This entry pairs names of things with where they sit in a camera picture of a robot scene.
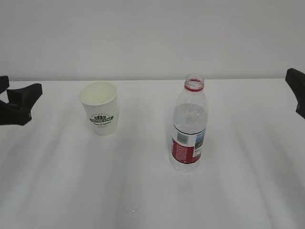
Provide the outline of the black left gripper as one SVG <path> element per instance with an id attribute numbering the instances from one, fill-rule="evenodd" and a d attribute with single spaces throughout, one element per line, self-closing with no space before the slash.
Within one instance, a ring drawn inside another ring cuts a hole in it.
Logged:
<path id="1" fill-rule="evenodd" d="M 31 108 L 42 96 L 42 85 L 34 83 L 20 89 L 8 89 L 8 76 L 0 76 L 0 94 L 7 90 L 9 103 L 0 101 L 0 125 L 24 126 L 32 120 Z"/>

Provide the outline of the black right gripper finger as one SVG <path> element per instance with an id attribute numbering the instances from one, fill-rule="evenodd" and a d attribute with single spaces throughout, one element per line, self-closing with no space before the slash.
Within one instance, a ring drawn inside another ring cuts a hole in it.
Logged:
<path id="1" fill-rule="evenodd" d="M 285 81 L 296 97 L 296 112 L 305 118 L 305 74 L 299 70 L 290 68 L 286 72 Z"/>

